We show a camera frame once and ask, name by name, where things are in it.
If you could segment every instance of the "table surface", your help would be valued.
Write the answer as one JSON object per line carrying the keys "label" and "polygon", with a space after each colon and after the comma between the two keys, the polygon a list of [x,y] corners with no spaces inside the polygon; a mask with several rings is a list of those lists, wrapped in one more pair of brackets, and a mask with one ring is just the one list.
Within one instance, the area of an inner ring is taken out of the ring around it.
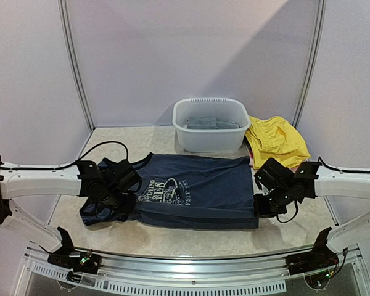
{"label": "table surface", "polygon": [[[144,158],[149,152],[195,155],[182,150],[173,126],[98,128],[85,150],[108,140],[126,144],[130,162]],[[241,147],[235,152],[197,155],[238,158],[247,155],[247,150]],[[120,161],[125,157],[125,151],[122,146],[108,144],[98,147],[85,159],[98,163],[104,157]],[[313,244],[321,230],[334,225],[324,199],[317,198],[305,199],[299,205],[297,217],[290,223],[281,224],[275,218],[261,219],[259,228],[251,231],[168,229],[138,221],[101,222],[86,227],[78,212],[85,201],[85,197],[62,195],[52,215],[51,225],[66,229],[77,247],[128,255],[227,257],[275,252]],[[290,218],[294,211],[293,205],[288,206],[288,214],[281,220]]]}

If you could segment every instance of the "black cable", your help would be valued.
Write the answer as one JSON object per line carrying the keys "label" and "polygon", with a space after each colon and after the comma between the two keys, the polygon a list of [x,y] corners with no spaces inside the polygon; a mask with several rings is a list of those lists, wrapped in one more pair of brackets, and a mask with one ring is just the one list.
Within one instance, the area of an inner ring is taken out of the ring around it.
{"label": "black cable", "polygon": [[73,271],[69,271],[66,275],[66,280],[79,284],[81,282],[82,275],[75,274]]}
{"label": "black cable", "polygon": [[282,223],[282,224],[285,224],[285,223],[291,222],[291,221],[292,221],[292,220],[297,216],[297,214],[298,214],[298,204],[297,204],[297,200],[295,200],[295,208],[296,208],[296,212],[295,212],[294,216],[293,216],[291,219],[287,220],[287,221],[282,222],[282,221],[279,219],[278,215],[277,215],[277,220],[278,220],[278,222],[280,222],[280,223]]}
{"label": "black cable", "polygon": [[46,253],[48,253],[48,254],[50,254],[50,255],[53,255],[53,253],[52,252],[50,252],[50,251],[47,251],[42,245],[38,245],[40,248],[42,248],[43,250],[44,250],[44,252],[46,252]]}
{"label": "black cable", "polygon": [[335,271],[335,272],[334,272],[334,274],[333,274],[332,276],[330,276],[330,277],[329,277],[329,279],[334,278],[334,277],[335,277],[335,276],[336,276],[336,275],[341,271],[341,269],[343,269],[344,264],[345,264],[345,259],[347,259],[347,254],[348,254],[348,248],[345,248],[345,249],[343,250],[343,256],[344,256],[343,264],[341,264],[341,266],[340,266],[339,270]]}
{"label": "black cable", "polygon": [[90,152],[92,152],[94,149],[96,149],[97,147],[101,146],[101,145],[104,145],[104,144],[119,144],[119,145],[122,145],[125,150],[126,150],[126,160],[128,160],[129,158],[129,150],[128,148],[126,147],[126,145],[124,145],[124,143],[122,142],[118,142],[118,141],[105,141],[105,142],[100,142],[98,144],[96,144],[95,146],[93,146],[92,148],[90,148],[88,151],[86,151],[80,158],[76,159],[74,162],[72,163],[69,163],[68,165],[64,165],[64,166],[58,166],[56,168],[54,167],[51,167],[51,168],[47,168],[47,167],[36,167],[36,168],[32,168],[32,167],[22,167],[22,166],[15,166],[13,168],[6,168],[4,166],[0,166],[0,170],[14,170],[14,171],[54,171],[54,170],[64,170],[66,168],[70,168],[71,166],[73,166],[76,162],[80,161],[81,159],[83,159],[85,156],[87,156]]}
{"label": "black cable", "polygon": [[370,174],[370,171],[361,171],[361,170],[341,170],[339,168],[335,168],[334,166],[327,165],[323,159],[319,156],[318,157],[318,162],[322,163],[322,165],[325,168],[328,168],[332,171],[338,171],[340,173],[355,173],[355,174]]}

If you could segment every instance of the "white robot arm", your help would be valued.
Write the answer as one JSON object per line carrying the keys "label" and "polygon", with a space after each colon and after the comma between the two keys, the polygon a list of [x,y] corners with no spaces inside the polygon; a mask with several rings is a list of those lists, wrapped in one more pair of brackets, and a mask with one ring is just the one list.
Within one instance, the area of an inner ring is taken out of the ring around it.
{"label": "white robot arm", "polygon": [[141,184],[141,179],[127,160],[101,170],[88,160],[56,166],[23,166],[2,163],[0,157],[0,227],[40,245],[49,253],[51,264],[96,274],[99,255],[76,252],[66,230],[43,223],[17,205],[14,198],[47,194],[87,196],[129,215],[136,201],[129,188],[137,183]]}
{"label": "white robot arm", "polygon": [[[370,169],[338,168],[319,162],[304,162],[295,173],[269,159],[255,174],[255,181],[268,190],[256,194],[254,207],[260,218],[278,217],[286,206],[318,196],[345,196],[370,200]],[[286,257],[290,274],[327,268],[338,262],[337,253],[370,238],[370,211],[341,226],[319,233],[312,251]]]}
{"label": "white robot arm", "polygon": [[[269,190],[268,195],[255,195],[256,216],[276,217],[286,213],[286,206],[291,202],[317,196],[370,199],[370,170],[335,168],[322,163],[305,162],[293,173],[269,159],[255,174],[257,184]],[[72,268],[79,265],[79,259],[71,259],[75,249],[67,231],[44,224],[22,210],[14,198],[44,194],[88,196],[121,213],[130,214],[136,198],[127,192],[140,182],[127,160],[101,171],[90,161],[24,167],[2,163],[0,158],[0,227],[42,246],[51,254],[50,263]],[[332,260],[338,261],[338,252],[369,237],[370,211],[344,225],[321,231],[312,251],[287,257],[288,270],[290,274],[297,274],[326,268]],[[97,270],[91,271],[85,266],[79,271],[95,273]]]}

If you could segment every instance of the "yellow shirt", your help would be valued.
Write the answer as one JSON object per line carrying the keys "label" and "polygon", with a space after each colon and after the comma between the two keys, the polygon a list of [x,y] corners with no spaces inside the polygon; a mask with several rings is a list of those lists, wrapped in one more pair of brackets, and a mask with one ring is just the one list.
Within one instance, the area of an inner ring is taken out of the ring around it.
{"label": "yellow shirt", "polygon": [[260,168],[270,157],[293,168],[310,157],[300,133],[282,117],[261,120],[251,117],[245,136],[253,152],[253,167]]}

